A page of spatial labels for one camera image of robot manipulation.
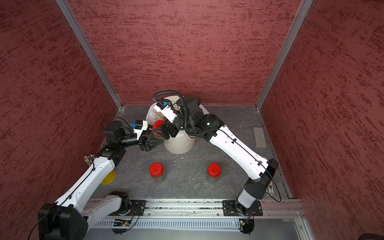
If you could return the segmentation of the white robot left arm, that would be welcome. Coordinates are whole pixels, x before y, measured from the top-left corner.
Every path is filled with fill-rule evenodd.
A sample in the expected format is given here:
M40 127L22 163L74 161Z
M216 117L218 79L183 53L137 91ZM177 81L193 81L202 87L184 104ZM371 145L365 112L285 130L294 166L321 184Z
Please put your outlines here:
M120 163L131 146L150 151L161 141L161 125L146 121L123 124L112 121L104 129L106 144L95 156L87 156L90 163L77 182L53 204L44 204L38 212L41 240L82 240L89 229L109 214L134 217L137 211L124 192L113 191L104 200L85 210L85 206L102 183Z

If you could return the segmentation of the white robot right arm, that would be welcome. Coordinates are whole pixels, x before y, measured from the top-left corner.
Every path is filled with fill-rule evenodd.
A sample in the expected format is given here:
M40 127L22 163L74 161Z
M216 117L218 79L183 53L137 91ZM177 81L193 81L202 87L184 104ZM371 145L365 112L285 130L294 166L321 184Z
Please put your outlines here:
M162 125L154 128L154 133L167 140L174 137L179 131L185 131L190 137L205 139L242 167L249 178L237 197L238 209L248 210L256 200L264 197L268 186L274 181L274 175L279 166L275 159L267 160L256 154L213 114L205 115L193 126L190 124L187 124L186 127L182 126L181 117L178 116L173 122L166 120Z

